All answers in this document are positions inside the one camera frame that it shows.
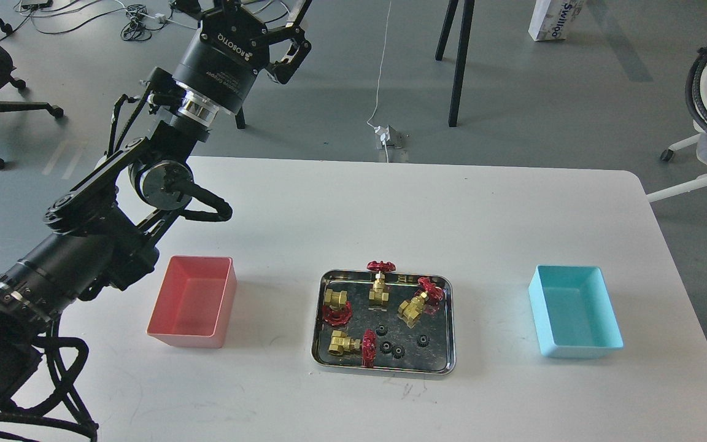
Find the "robotic arm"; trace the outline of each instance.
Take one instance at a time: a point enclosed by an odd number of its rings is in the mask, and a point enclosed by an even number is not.
[[[231,218],[224,199],[194,183],[186,160],[208,138],[220,109],[241,115],[261,70],[280,83],[291,79],[311,48],[298,27],[309,3],[298,2],[286,25],[271,30],[238,0],[215,0],[204,12],[198,8],[193,14],[199,28],[174,75],[152,71],[116,145],[112,128],[106,161],[48,208],[43,222],[51,234],[0,275],[0,421],[54,426],[96,439],[96,424],[72,386],[88,348],[81,339],[57,336],[61,313],[76,299],[92,300],[106,286],[124,290],[154,271],[155,245],[179,216]],[[270,63],[269,46],[284,40],[291,42],[286,56]],[[121,146],[146,106],[157,117],[149,136]],[[138,224],[116,203],[115,181],[125,169],[140,198],[155,208]],[[213,210],[187,210],[193,198]],[[62,347],[79,353],[70,367],[61,360]],[[11,397],[36,372],[43,354],[56,391],[39,405],[20,408]],[[44,417],[59,403],[77,424]]]

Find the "white power cable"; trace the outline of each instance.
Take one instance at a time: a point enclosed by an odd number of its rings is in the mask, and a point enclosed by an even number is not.
[[[387,55],[387,36],[389,36],[389,16],[392,12],[392,2],[390,0],[389,2],[389,9],[387,9],[387,24],[384,27],[384,50],[381,52],[381,65],[378,67],[378,83],[376,84],[376,106],[373,109],[373,114],[370,115],[370,118],[368,118],[365,123],[370,126],[370,128],[373,128],[373,131],[377,131],[379,128],[376,128],[376,126],[373,126],[372,123],[370,123],[373,118],[376,117],[376,112],[378,112],[378,93],[381,91],[381,74],[384,73],[384,58]],[[389,162],[389,148],[387,146],[384,146],[384,153],[387,155],[387,163]]]
[[[384,57],[387,55],[387,36],[389,34],[389,14],[392,12],[392,2],[390,0],[389,2],[389,9],[387,11],[387,26],[385,26],[384,30],[384,52],[381,53],[381,66],[378,67],[378,84],[376,85],[376,108],[373,109],[373,114],[370,115],[370,118],[365,121],[370,128],[373,128],[374,130],[376,129],[375,126],[373,126],[370,121],[373,120],[376,116],[376,112],[378,111],[378,92],[381,90],[381,74],[384,71]]]

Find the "gray floor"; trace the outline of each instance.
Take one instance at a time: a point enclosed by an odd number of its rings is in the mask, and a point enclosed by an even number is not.
[[[12,11],[14,3],[0,2],[0,17],[17,25],[22,17]],[[143,3],[168,14],[165,0]],[[384,160],[365,120],[375,103],[388,5],[314,2],[306,20],[314,48],[295,78],[280,86],[261,75],[244,106],[249,128],[238,131],[232,117],[220,115],[194,154]],[[116,6],[106,1],[35,22],[59,31]],[[527,33],[533,2],[480,2],[459,128],[446,124],[459,17],[446,57],[433,58],[445,10],[442,0],[393,1],[373,120],[407,134],[405,150],[393,160],[625,169],[646,192],[706,171],[691,149],[671,163],[657,157],[693,134],[684,79],[697,48],[707,43],[707,2],[589,0],[569,40],[542,43]],[[175,18],[194,25],[182,14]],[[45,208],[95,167],[118,95],[140,93],[138,80],[154,66],[173,71],[193,37],[169,25],[148,42],[123,42],[118,33],[125,23],[117,12],[73,33],[46,36],[27,22],[2,42],[29,89],[7,87],[0,99],[50,101],[67,117],[0,115],[0,157],[8,162],[0,171],[0,273],[47,235]],[[130,134],[145,134],[149,126],[142,118]],[[654,212],[707,337],[707,190],[659,201]]]

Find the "white table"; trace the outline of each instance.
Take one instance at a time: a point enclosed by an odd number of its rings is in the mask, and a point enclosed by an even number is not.
[[[102,441],[707,440],[707,343],[633,174],[190,164],[233,219],[178,221],[153,274],[65,311],[63,334],[91,347],[77,386]],[[126,190],[127,211],[139,201]],[[171,255],[233,257],[239,286],[222,349],[145,334]],[[370,260],[450,280],[451,374],[339,374],[312,360],[320,277]],[[601,266],[625,349],[542,357],[527,294],[536,264]],[[41,388],[36,380],[18,397],[34,402]]]

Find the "black table leg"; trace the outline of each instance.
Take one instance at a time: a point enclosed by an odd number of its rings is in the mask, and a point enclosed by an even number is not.
[[[460,112],[460,96],[463,93],[465,61],[468,57],[468,39],[471,37],[471,22],[473,20],[474,0],[464,0],[463,23],[460,27],[460,45],[457,47],[457,64],[455,64],[454,86],[452,86],[452,105],[449,108],[449,128],[457,126],[457,114]]]
[[[239,112],[236,113],[236,129],[244,129],[247,124],[244,123],[244,108],[239,108]]]
[[[454,21],[454,13],[456,11],[457,0],[449,0],[449,5],[446,7],[446,17],[444,17],[444,27],[441,28],[441,37],[438,39],[438,48],[435,50],[436,61],[441,61],[441,58],[444,58],[446,41],[449,40],[449,31],[452,30],[452,22]]]

